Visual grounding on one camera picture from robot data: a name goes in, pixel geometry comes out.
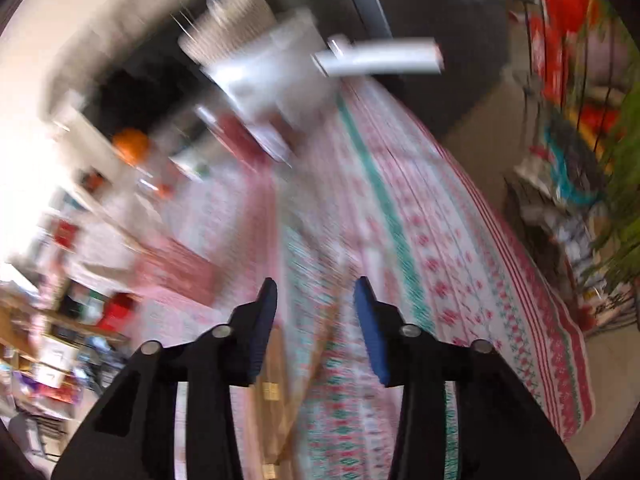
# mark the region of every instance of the orange object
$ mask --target orange object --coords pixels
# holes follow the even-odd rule
[[[124,128],[113,137],[113,145],[124,162],[137,166],[145,160],[150,141],[140,130]]]

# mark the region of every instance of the white container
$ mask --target white container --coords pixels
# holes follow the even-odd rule
[[[313,62],[312,55],[325,49],[311,12],[300,9],[241,52],[202,70],[243,121],[259,123],[277,110],[304,130],[338,89],[339,80]]]

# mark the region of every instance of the green stripe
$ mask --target green stripe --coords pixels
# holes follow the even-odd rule
[[[347,129],[347,133],[351,139],[356,152],[360,156],[360,161],[367,173],[367,178],[376,193],[376,197],[380,204],[380,209],[385,216],[386,226],[391,234],[395,248],[396,257],[398,258],[398,265],[402,270],[402,278],[404,280],[404,286],[407,291],[409,300],[411,301],[412,312],[414,313],[416,323],[426,330],[427,332],[435,335],[435,325],[431,319],[431,309],[427,307],[424,299],[424,291],[420,284],[420,277],[415,270],[414,259],[411,256],[411,249],[409,244],[404,238],[404,230],[402,224],[391,198],[386,192],[386,187],[378,170],[376,164],[371,158],[371,154],[367,149],[360,133],[351,117],[351,114],[347,110],[347,106],[344,99],[338,97],[338,110],[340,110],[340,116]],[[458,425],[456,420],[456,408],[455,397],[453,392],[453,385],[451,383],[446,384],[446,424],[447,424],[447,443],[445,454],[445,480],[455,480],[458,477]]]
[[[362,162],[362,165],[364,166],[364,169],[367,173],[367,178],[369,179],[369,182],[371,183],[374,192],[376,193],[376,197],[378,199],[378,202],[380,203],[380,209],[382,209],[382,213],[385,216],[386,226],[391,234],[396,248],[398,265],[402,270],[402,278],[407,290],[407,295],[409,297],[409,300],[411,301],[412,312],[414,313],[416,323],[427,332],[435,335],[435,325],[430,316],[430,309],[428,309],[426,306],[424,291],[420,286],[420,277],[415,270],[414,259],[411,256],[411,249],[409,248],[409,245],[404,238],[402,224],[400,223],[400,219],[396,214],[396,210],[393,203],[391,202],[391,198],[386,192],[385,184],[382,182],[382,179],[378,174],[375,162],[371,158],[371,154],[365,146],[362,137],[360,136],[360,133],[358,132],[358,129],[353,122],[353,118],[347,110],[342,96],[338,97],[338,109],[340,110],[340,115],[347,128],[347,132],[349,134],[349,137],[351,138],[351,142],[353,143],[356,152],[360,156],[360,161]]]

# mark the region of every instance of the white tube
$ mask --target white tube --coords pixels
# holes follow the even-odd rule
[[[434,40],[385,40],[357,43],[336,56],[323,50],[312,56],[327,76],[388,74],[403,72],[440,73],[442,54]]]

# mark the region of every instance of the beige floor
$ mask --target beige floor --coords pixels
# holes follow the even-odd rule
[[[513,63],[522,67],[526,49],[520,31],[512,34],[512,42]],[[533,133],[535,110],[530,104],[531,120],[522,141],[523,109],[522,90],[506,75],[442,142],[498,211],[506,194],[502,175],[520,160]],[[568,443],[583,478],[604,459],[640,401],[640,332],[631,326],[593,336],[587,339],[587,352],[596,413]]]

